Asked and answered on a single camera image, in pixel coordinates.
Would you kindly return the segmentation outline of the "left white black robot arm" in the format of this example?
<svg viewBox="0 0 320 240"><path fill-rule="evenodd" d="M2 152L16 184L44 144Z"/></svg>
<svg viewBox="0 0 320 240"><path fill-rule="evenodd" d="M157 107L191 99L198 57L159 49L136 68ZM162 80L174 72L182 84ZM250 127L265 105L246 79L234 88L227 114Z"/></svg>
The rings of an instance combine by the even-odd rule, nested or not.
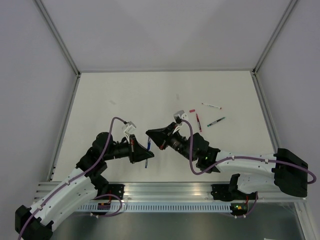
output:
<svg viewBox="0 0 320 240"><path fill-rule="evenodd" d="M97 135L91 147L58 186L30 207L15 211L15 231L20 240L49 240L58 226L80 206L109 194L109 182L102 176L107 161L128 158L134 164L153 158L131 134L114 141L108 132Z"/></svg>

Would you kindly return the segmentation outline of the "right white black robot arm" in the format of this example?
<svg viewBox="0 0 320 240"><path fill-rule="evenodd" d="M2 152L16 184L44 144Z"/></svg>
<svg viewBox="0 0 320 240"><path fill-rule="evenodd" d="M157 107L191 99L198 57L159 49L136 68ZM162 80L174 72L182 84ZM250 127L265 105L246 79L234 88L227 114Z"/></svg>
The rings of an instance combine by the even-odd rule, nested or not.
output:
<svg viewBox="0 0 320 240"><path fill-rule="evenodd" d="M179 133L181 125L149 129L146 135L160 150L171 147L188 159L195 175L233 173L228 194L235 199L244 194L280 190L282 193L305 198L308 195L308 164L286 148L262 155L234 154L210 146L198 132L189 137Z"/></svg>

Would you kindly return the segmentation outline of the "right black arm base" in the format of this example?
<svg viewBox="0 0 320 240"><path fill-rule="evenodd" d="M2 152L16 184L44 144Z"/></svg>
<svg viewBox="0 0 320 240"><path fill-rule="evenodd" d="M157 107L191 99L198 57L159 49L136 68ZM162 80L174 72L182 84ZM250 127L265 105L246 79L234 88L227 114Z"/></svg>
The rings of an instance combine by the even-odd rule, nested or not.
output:
<svg viewBox="0 0 320 240"><path fill-rule="evenodd" d="M211 185L211 195L214 200L222 202L232 202L236 200L255 200L256 193L243 193L239 190L229 190L228 184L212 184Z"/></svg>

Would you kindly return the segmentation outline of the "red gel pen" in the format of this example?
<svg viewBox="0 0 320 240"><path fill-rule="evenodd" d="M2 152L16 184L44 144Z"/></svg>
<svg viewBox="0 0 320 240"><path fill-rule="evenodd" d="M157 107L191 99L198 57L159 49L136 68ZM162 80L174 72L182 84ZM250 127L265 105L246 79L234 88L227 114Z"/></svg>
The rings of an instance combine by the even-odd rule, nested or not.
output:
<svg viewBox="0 0 320 240"><path fill-rule="evenodd" d="M199 118L198 113L195 113L195 116L196 116L196 121L197 121L199 132L201 133L202 132L202 126L201 126L201 122L200 122L200 118Z"/></svg>

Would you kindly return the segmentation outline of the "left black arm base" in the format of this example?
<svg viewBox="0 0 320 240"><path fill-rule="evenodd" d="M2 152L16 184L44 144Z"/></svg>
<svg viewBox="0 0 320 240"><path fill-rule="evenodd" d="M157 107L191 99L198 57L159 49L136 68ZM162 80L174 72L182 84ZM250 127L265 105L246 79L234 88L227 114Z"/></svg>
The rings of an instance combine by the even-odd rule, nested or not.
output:
<svg viewBox="0 0 320 240"><path fill-rule="evenodd" d="M116 200L115 195L121 200L123 199L125 193L125 185L119 183L109 183L108 185L104 185L102 189L99 189L97 192L97 196L94 199L98 200Z"/></svg>

